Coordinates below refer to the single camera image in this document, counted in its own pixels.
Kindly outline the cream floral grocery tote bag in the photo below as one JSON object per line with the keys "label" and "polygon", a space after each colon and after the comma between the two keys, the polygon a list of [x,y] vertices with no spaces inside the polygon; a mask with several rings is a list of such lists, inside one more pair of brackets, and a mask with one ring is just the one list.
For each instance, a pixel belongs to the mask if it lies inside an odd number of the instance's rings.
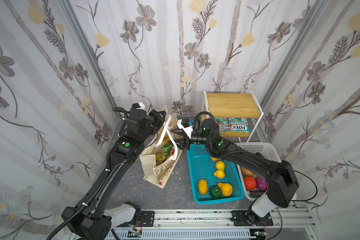
{"label": "cream floral grocery tote bag", "polygon": [[167,107],[163,110],[166,112],[165,122],[140,155],[144,180],[161,189],[165,187],[182,154],[175,143],[178,137],[171,133],[177,127],[178,119],[175,114],[169,113]]}

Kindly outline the small yellow lemon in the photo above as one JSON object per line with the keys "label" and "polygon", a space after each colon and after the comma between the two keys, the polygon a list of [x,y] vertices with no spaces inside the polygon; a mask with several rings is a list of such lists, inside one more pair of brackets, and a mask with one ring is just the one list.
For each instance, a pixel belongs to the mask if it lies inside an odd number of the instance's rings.
{"label": "small yellow lemon", "polygon": [[225,177],[225,163],[221,161],[221,159],[216,159],[211,157],[211,160],[216,163],[216,171],[213,175],[219,179],[223,179]]}

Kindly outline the yellow banana bunch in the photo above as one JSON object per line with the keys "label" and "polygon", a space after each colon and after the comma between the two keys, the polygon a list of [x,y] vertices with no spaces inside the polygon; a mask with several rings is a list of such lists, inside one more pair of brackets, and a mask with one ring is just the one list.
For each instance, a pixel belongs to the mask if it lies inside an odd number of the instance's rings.
{"label": "yellow banana bunch", "polygon": [[165,136],[164,139],[163,139],[163,144],[164,145],[167,145],[167,144],[170,144],[171,143],[171,139],[169,136]]}

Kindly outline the green snack bag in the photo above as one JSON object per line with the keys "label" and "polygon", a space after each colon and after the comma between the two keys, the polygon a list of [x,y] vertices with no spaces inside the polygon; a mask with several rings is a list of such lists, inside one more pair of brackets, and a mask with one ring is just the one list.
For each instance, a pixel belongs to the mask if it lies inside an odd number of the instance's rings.
{"label": "green snack bag", "polygon": [[164,163],[168,158],[173,156],[175,149],[172,143],[163,145],[155,154],[156,166]]}

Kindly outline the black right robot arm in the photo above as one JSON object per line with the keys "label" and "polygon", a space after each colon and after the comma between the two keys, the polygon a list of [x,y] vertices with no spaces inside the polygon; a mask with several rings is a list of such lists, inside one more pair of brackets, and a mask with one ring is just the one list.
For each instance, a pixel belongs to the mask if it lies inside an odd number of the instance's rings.
{"label": "black right robot arm", "polygon": [[299,188],[289,162],[262,158],[223,138],[214,116],[209,112],[197,114],[193,121],[187,118],[180,120],[171,133],[180,136],[176,140],[180,149],[189,150],[191,145],[204,145],[211,157],[244,167],[268,183],[266,192],[249,207],[249,215],[263,218],[276,208],[287,208]]}

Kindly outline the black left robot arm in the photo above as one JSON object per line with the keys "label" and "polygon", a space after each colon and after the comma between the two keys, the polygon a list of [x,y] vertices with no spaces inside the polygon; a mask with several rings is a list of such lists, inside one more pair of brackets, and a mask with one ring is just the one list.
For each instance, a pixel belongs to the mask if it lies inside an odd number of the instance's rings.
{"label": "black left robot arm", "polygon": [[49,235],[51,240],[60,230],[69,230],[85,240],[103,240],[113,229],[112,217],[105,214],[106,206],[126,171],[145,149],[145,141],[157,134],[165,122],[166,111],[147,113],[133,104],[129,111],[115,107],[114,112],[124,114],[120,137],[106,155],[106,166],[87,194],[75,207],[66,207],[63,223]]}

